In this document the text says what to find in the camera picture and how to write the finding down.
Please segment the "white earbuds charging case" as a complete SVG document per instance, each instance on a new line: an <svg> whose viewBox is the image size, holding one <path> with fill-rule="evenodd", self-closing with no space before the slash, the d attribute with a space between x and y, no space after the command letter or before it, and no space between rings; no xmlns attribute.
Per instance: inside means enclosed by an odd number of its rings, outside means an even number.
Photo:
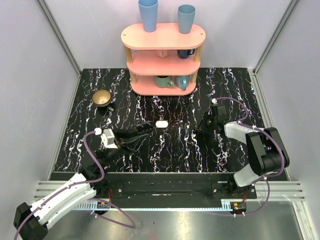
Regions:
<svg viewBox="0 0 320 240"><path fill-rule="evenodd" d="M166 120L158 120L155 123L155 126L160 129L167 128L169 123Z"/></svg>

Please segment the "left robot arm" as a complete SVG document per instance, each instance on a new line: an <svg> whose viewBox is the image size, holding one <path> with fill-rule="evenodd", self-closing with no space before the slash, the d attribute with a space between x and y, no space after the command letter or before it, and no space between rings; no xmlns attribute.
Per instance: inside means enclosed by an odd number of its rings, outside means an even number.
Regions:
<svg viewBox="0 0 320 240"><path fill-rule="evenodd" d="M142 142L154 131L150 123L142 123L134 129L95 128L83 137L83 144L93 160L93 164L75 173L65 184L40 200L27 204L21 203L13 220L16 229L14 239L42 240L61 217L69 213L79 204L97 197L109 197L112 194L107 179L106 160L97 159L90 150L87 138L90 135L100 136L107 151L107 157L112 158L124 152L136 153Z"/></svg>

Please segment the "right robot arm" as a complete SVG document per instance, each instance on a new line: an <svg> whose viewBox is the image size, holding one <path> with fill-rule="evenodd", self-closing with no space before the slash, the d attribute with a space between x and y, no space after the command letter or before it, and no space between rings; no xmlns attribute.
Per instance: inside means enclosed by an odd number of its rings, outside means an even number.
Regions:
<svg viewBox="0 0 320 240"><path fill-rule="evenodd" d="M223 104L213 104L194 131L203 135L220 134L246 145L248 164L227 180L225 192L232 198L242 197L252 184L281 174L290 165L289 155L275 127L259 128L239 120L230 121Z"/></svg>

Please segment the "gold bowl with dark rim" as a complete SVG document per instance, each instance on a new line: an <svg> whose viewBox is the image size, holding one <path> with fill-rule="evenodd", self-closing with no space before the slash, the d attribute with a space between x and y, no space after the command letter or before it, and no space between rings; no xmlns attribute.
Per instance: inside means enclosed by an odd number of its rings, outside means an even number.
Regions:
<svg viewBox="0 0 320 240"><path fill-rule="evenodd" d="M112 94L105 89L97 90L92 96L92 101L97 107L106 107L112 101Z"/></svg>

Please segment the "light blue ceramic mug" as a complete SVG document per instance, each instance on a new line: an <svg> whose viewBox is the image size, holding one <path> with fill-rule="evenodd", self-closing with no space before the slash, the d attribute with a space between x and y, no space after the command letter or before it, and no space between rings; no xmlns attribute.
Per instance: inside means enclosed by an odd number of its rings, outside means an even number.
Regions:
<svg viewBox="0 0 320 240"><path fill-rule="evenodd" d="M185 91L189 85L190 82L190 76L189 75L181 75L177 76L175 79L175 84L178 88Z"/></svg>

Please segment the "green ceramic mug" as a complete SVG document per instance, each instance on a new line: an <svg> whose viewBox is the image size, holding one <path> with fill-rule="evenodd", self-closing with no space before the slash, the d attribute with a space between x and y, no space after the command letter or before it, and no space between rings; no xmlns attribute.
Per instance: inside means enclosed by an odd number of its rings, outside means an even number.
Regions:
<svg viewBox="0 0 320 240"><path fill-rule="evenodd" d="M154 77L154 83L159 88L173 88L175 83L171 76L155 76Z"/></svg>

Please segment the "pink three-tier wooden shelf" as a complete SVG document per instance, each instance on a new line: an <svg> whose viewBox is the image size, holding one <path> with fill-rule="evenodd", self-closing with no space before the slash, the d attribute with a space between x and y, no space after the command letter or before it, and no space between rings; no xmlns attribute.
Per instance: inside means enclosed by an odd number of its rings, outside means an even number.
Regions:
<svg viewBox="0 0 320 240"><path fill-rule="evenodd" d="M131 79L132 90L143 96L184 96L194 91L201 64L205 30L193 24L190 33L179 32L177 23L158 23L156 30L146 32L141 23L126 27L121 33ZM178 57L178 50L196 49L186 59ZM156 50L168 50L168 56L160 58ZM189 76L186 90L155 85L155 76Z"/></svg>

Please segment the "dark blue mug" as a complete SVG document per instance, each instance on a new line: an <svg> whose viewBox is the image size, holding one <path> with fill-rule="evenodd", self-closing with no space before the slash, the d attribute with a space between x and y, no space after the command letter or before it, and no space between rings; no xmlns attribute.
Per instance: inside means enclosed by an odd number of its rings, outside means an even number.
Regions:
<svg viewBox="0 0 320 240"><path fill-rule="evenodd" d="M189 56L193 55L196 49L180 49L177 51L177 55L181 59L187 59Z"/></svg>

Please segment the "pink mug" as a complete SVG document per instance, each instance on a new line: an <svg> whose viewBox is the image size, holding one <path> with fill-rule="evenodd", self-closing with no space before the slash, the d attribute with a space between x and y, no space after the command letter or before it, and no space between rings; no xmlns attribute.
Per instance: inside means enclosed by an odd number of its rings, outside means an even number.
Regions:
<svg viewBox="0 0 320 240"><path fill-rule="evenodd" d="M168 50L166 49L156 50L156 54L159 58L166 58L169 55Z"/></svg>

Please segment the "right blue plastic tumbler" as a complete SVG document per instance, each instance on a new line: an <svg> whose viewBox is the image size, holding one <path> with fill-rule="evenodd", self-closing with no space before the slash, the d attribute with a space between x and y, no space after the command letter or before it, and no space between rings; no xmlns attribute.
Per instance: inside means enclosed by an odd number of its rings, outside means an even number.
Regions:
<svg viewBox="0 0 320 240"><path fill-rule="evenodd" d="M190 4L180 5L177 9L177 22L179 32L182 34L190 33L194 24L196 8Z"/></svg>

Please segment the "blue plastic tumbler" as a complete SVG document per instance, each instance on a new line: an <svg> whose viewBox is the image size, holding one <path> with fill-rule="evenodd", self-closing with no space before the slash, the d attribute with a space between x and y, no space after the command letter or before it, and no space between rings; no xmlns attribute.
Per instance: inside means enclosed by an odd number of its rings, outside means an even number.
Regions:
<svg viewBox="0 0 320 240"><path fill-rule="evenodd" d="M190 4L180 5L177 9L177 22L179 32L182 34L190 33L194 24L196 8Z"/></svg>
<svg viewBox="0 0 320 240"><path fill-rule="evenodd" d="M157 28L158 0L139 0L138 6L143 29L148 33L154 32Z"/></svg>

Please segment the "left blue plastic tumbler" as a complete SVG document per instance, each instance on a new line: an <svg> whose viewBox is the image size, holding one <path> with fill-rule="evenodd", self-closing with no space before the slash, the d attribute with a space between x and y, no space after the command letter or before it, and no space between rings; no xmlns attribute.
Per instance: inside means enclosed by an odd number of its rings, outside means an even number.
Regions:
<svg viewBox="0 0 320 240"><path fill-rule="evenodd" d="M158 0L139 0L138 6L143 29L148 33L154 32L157 28Z"/></svg>

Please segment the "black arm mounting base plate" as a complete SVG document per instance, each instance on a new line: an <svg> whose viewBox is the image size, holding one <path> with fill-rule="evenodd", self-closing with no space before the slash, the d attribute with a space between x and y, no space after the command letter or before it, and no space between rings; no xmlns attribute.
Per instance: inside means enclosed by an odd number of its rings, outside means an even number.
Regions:
<svg viewBox="0 0 320 240"><path fill-rule="evenodd" d="M104 179L92 184L97 196L110 194L113 199L134 196L199 196L211 199L257 198L256 189L249 184L239 187L232 173L152 173L108 172Z"/></svg>

